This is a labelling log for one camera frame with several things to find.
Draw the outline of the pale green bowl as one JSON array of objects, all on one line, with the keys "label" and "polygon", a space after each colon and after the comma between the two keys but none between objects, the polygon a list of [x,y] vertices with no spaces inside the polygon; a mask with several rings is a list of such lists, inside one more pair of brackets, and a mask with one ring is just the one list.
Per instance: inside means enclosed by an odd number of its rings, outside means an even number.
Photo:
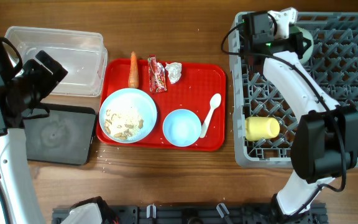
[{"label": "pale green bowl", "polygon": [[298,27],[298,26],[290,27],[290,33],[291,34],[294,34],[296,32],[301,32],[302,35],[303,35],[304,53],[303,53],[302,58],[300,59],[300,63],[302,65],[304,65],[311,58],[311,55],[313,53],[314,40],[313,40],[313,36],[311,35],[311,33],[308,30],[303,29],[303,28]]}]

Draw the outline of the yellow plastic cup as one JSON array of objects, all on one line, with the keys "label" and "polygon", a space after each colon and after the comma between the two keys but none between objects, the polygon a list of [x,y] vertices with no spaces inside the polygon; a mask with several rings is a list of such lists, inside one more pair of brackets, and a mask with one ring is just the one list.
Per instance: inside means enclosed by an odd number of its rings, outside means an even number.
[{"label": "yellow plastic cup", "polygon": [[277,137],[280,132],[279,122],[271,117],[248,117],[245,120],[245,126],[248,141],[272,139]]}]

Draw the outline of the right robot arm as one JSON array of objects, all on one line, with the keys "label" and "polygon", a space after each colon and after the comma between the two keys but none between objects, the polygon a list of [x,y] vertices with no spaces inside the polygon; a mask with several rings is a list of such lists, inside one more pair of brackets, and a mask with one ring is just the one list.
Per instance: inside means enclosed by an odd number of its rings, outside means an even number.
[{"label": "right robot arm", "polygon": [[304,68],[312,35],[296,26],[297,11],[251,12],[242,17],[244,57],[261,65],[294,113],[298,126],[290,149],[293,173],[272,199],[272,220],[292,222],[323,189],[341,192],[358,153],[358,111],[341,106]]}]

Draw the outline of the light blue bowl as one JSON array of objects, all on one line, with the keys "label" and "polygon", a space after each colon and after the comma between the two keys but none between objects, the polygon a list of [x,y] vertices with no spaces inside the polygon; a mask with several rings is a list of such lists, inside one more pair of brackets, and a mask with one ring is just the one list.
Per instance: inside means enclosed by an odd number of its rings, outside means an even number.
[{"label": "light blue bowl", "polygon": [[177,147],[188,147],[199,139],[201,121],[194,112],[177,109],[165,117],[162,130],[165,139],[170,144]]}]

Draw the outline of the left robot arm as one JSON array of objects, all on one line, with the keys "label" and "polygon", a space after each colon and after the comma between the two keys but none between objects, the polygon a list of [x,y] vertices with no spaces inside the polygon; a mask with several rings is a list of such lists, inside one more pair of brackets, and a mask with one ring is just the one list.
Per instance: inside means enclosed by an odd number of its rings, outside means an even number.
[{"label": "left robot arm", "polygon": [[0,223],[45,223],[26,154],[24,122],[47,118],[41,103],[67,71],[41,50],[34,59],[12,64],[0,37]]}]

